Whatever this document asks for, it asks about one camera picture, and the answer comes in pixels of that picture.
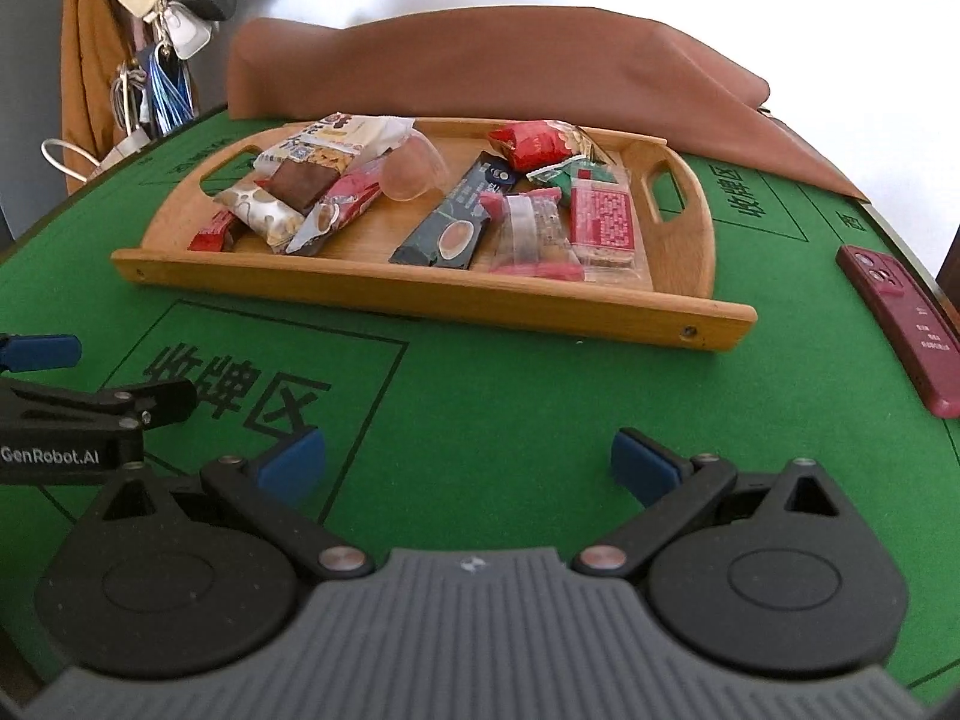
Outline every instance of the snack package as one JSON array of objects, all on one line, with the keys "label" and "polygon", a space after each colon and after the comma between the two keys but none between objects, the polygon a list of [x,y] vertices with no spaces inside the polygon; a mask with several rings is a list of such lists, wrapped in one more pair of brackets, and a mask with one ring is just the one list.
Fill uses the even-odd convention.
[{"label": "snack package", "polygon": [[385,159],[384,156],[367,162],[330,187],[287,245],[287,254],[301,257],[316,254],[331,235],[370,208],[380,196],[379,181]]},{"label": "snack package", "polygon": [[[582,170],[587,171],[586,176],[582,174]],[[573,177],[577,175],[579,175],[579,177],[592,178],[595,181],[611,181],[616,183],[618,180],[611,167],[600,162],[593,162],[579,154],[563,160],[563,162],[557,165],[548,165],[547,167],[540,167],[539,170],[533,170],[527,173],[527,178],[531,183],[536,184],[536,186],[560,187],[560,191],[563,193],[563,199],[560,201],[560,205],[568,208],[570,206],[571,184]]]},{"label": "snack package", "polygon": [[200,228],[187,248],[190,251],[229,251],[241,229],[242,221],[224,208]]},{"label": "snack package", "polygon": [[556,165],[575,156],[593,159],[600,151],[582,129],[552,119],[510,124],[493,130],[487,138],[509,160],[511,167],[520,172]]},{"label": "snack package", "polygon": [[583,281],[577,260],[560,221],[560,190],[534,189],[503,196],[484,191],[480,202],[500,222],[492,274]]},{"label": "snack package", "polygon": [[571,185],[570,242],[586,280],[652,289],[629,185],[583,175]]},{"label": "snack package", "polygon": [[256,232],[274,252],[285,250],[304,223],[304,217],[289,205],[257,186],[252,178],[243,178],[220,191],[214,201],[227,206],[236,217]]},{"label": "snack package", "polygon": [[414,119],[336,113],[261,152],[253,170],[270,194],[306,214],[342,175],[400,146],[413,128]]},{"label": "snack package", "polygon": [[483,191],[510,191],[520,176],[501,157],[481,151],[457,186],[390,256],[392,263],[434,268],[469,266],[490,215],[480,204]]}]

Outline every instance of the orange brown fabric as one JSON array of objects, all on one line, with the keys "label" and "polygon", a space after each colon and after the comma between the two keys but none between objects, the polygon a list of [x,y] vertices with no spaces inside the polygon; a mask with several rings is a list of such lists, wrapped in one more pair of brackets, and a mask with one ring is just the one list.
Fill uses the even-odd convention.
[{"label": "orange brown fabric", "polygon": [[759,76],[668,25],[578,7],[443,10],[348,29],[245,23],[227,65],[234,119],[394,116],[562,119],[864,199],[757,110]]},{"label": "orange brown fabric", "polygon": [[[97,159],[122,140],[110,108],[110,83],[117,68],[131,59],[127,30],[112,0],[64,0],[61,28],[61,137]],[[62,162],[80,175],[93,165],[64,150]],[[67,177],[67,191],[83,186]]]}]

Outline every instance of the brown chocolate package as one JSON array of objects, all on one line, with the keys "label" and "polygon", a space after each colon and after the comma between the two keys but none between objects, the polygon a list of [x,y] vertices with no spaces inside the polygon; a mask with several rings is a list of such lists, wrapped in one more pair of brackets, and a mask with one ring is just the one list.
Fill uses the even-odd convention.
[{"label": "brown chocolate package", "polygon": [[664,23],[579,7],[458,8],[347,29],[257,19],[237,31],[227,65],[234,119],[562,119],[863,199],[757,110],[769,95],[765,80]]},{"label": "brown chocolate package", "polygon": [[307,215],[338,178],[340,174],[333,167],[285,159],[263,188],[295,211]]}]

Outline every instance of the triangular hole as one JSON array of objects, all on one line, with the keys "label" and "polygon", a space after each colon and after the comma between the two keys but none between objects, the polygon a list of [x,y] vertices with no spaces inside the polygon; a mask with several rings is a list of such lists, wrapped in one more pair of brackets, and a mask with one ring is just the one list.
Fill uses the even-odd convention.
[{"label": "triangular hole", "polygon": [[150,495],[147,495],[147,488],[143,482],[128,482],[120,488],[117,495],[114,495],[107,507],[107,513],[104,514],[104,520],[107,522],[114,519],[130,519],[131,517],[148,517],[154,514],[157,507],[154,506]]},{"label": "triangular hole", "polygon": [[837,517],[840,514],[832,500],[827,497],[827,493],[820,487],[820,482],[809,476],[797,480],[793,494],[786,502],[786,511],[819,514],[821,517]]}]

